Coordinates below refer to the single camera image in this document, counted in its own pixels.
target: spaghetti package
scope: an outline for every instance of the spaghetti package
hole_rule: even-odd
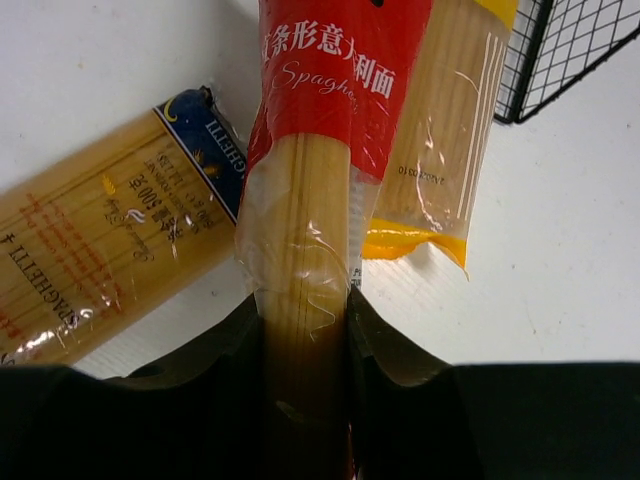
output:
[[[3,194],[2,363],[73,363],[230,256],[245,168],[202,88]]]
[[[433,242],[462,268],[517,0],[434,0],[365,258]]]
[[[260,1],[263,100],[236,248],[265,325],[264,478],[346,478],[349,254],[359,256],[430,9]]]

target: blue label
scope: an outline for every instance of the blue label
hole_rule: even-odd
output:
[[[187,90],[156,107],[155,112],[237,223],[247,158],[215,109],[209,90]]]

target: wire grid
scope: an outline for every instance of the wire grid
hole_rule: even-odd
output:
[[[524,122],[638,34],[639,0],[520,0],[496,119]]]

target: white table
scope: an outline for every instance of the white table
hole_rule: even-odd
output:
[[[259,101],[254,0],[4,0],[0,187],[210,78],[248,132]],[[365,266],[393,325],[453,362],[640,359],[640,42],[523,126],[495,126],[471,281],[423,248]],[[82,360],[126,374],[244,298],[232,260]]]

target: red label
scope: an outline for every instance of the red label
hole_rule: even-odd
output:
[[[249,169],[276,140],[316,133],[382,180],[430,11],[431,0],[260,0],[263,100]]]

